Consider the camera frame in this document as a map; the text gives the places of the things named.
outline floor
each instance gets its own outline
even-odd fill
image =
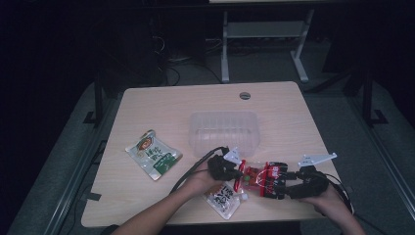
[[[291,61],[290,50],[296,42],[263,43],[235,46],[238,50],[229,58],[230,83],[292,80],[304,91],[334,75],[321,72],[329,41],[306,43],[301,60],[308,83],[299,81]],[[164,85],[219,83],[220,51],[212,49],[203,66],[185,60],[186,55],[171,58]],[[334,164],[348,188],[356,216],[368,234],[413,234],[414,197],[410,189],[415,188],[411,180],[415,176],[411,170],[415,130],[394,106],[388,91],[377,83],[373,109],[381,110],[389,123],[368,127],[361,118],[361,93],[346,97],[342,92],[345,83],[343,79],[318,94],[304,92],[303,96],[328,152],[339,155]],[[83,123],[94,111],[93,91],[91,84],[79,99],[10,234],[100,234],[104,229],[85,228],[79,221],[84,195],[92,186],[122,93],[117,99],[104,99],[104,119],[94,127]],[[340,234],[328,219],[302,221],[301,231],[304,235]]]

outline clear plastic container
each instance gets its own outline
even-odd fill
[[[190,116],[189,143],[196,157],[210,150],[238,147],[242,158],[251,157],[259,145],[256,113],[251,111],[196,112]]]

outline human arm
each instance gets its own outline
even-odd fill
[[[158,234],[186,202],[222,183],[214,180],[207,168],[207,163],[201,164],[176,191],[128,219],[113,234]]]
[[[345,235],[366,234],[332,185],[329,185],[327,190],[318,197],[303,198],[299,199],[299,201],[314,205],[314,209],[317,212],[326,215],[340,227]]]

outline metal stand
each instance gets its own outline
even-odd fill
[[[95,118],[92,118],[94,112],[88,112],[86,115],[85,120],[83,123],[94,124],[94,127],[97,127],[102,118],[103,118],[103,87],[100,81],[100,75],[97,73],[95,75],[94,81],[94,89],[95,89]]]
[[[222,40],[222,82],[229,82],[229,68],[227,56],[228,38],[248,38],[248,37],[298,37],[299,45],[291,56],[296,66],[301,82],[308,82],[308,77],[300,60],[302,47],[311,24],[314,10],[309,10],[306,20],[297,22],[246,22],[229,23],[228,13],[223,14],[223,40]]]
[[[330,78],[329,80],[317,85],[308,90],[304,90],[304,93],[318,93],[324,89],[330,87],[336,82],[349,77],[348,82],[346,83],[343,92],[347,96],[355,96],[357,91],[363,86],[363,103],[362,103],[362,117],[366,123],[373,127],[374,124],[385,124],[388,123],[385,116],[380,110],[375,110],[375,115],[377,118],[372,118],[372,88],[373,80],[372,73],[368,69],[363,69],[359,66],[351,67],[348,70],[345,70],[338,75]]]

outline wooden tabletop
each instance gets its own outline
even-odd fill
[[[251,94],[242,100],[241,92]],[[88,200],[81,222],[86,227],[122,224],[165,197],[176,181],[199,158],[189,144],[190,116],[201,111],[253,111],[260,142],[248,162],[282,162],[299,170],[304,154],[327,154],[326,147],[294,82],[265,82],[179,87],[134,88],[125,91],[105,153],[92,187],[101,195]],[[153,180],[125,152],[147,130],[154,129],[165,144],[183,158],[159,180]],[[338,176],[331,161],[317,170]],[[320,217],[308,204],[286,197],[260,198],[250,194],[229,220],[224,220],[204,199],[184,205],[169,224],[297,220]]]

